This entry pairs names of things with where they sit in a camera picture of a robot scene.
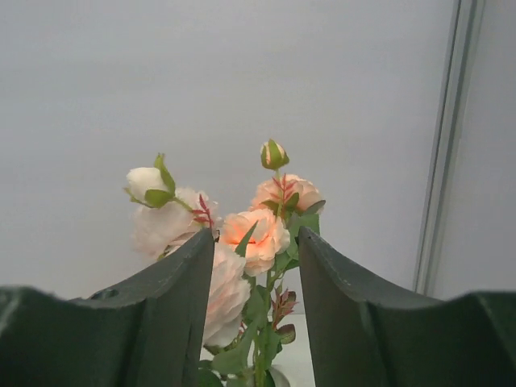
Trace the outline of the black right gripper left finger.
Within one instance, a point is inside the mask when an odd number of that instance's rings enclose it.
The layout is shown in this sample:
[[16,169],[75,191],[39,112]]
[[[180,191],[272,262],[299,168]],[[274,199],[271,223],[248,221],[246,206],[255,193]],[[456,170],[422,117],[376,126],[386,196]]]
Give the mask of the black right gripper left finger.
[[197,385],[213,258],[203,230],[91,298],[2,287],[2,385]]

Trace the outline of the pale pink rose stem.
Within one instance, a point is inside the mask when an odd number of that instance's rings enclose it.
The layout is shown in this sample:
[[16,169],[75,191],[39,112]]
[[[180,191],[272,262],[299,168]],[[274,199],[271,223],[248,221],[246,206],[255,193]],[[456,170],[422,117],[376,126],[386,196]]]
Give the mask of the pale pink rose stem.
[[[157,155],[152,167],[130,169],[124,191],[138,205],[133,215],[135,248],[154,260],[171,255],[203,229],[219,237],[223,219],[218,215],[218,203],[203,191],[176,186],[163,153]],[[243,269],[243,257],[223,243],[214,245],[205,346],[227,347],[239,334],[251,292]]]

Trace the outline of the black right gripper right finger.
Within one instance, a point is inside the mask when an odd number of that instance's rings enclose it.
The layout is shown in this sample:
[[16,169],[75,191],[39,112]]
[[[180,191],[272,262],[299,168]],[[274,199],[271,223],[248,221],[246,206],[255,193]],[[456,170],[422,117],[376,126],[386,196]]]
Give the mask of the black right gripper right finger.
[[307,227],[298,251],[316,385],[514,385],[514,293],[429,298],[360,266]]

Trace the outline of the orange rose stem with bud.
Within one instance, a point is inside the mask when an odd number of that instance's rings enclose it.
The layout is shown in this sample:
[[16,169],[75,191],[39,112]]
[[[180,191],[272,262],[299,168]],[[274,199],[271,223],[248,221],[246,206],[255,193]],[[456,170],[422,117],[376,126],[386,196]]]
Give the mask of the orange rose stem with bud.
[[199,365],[201,386],[278,386],[273,361],[296,339],[285,318],[297,294],[283,280],[299,265],[301,227],[318,231],[326,202],[311,181],[281,171],[289,157],[277,141],[262,145],[260,161],[273,176],[248,210],[224,219],[214,246],[203,337],[212,357]]

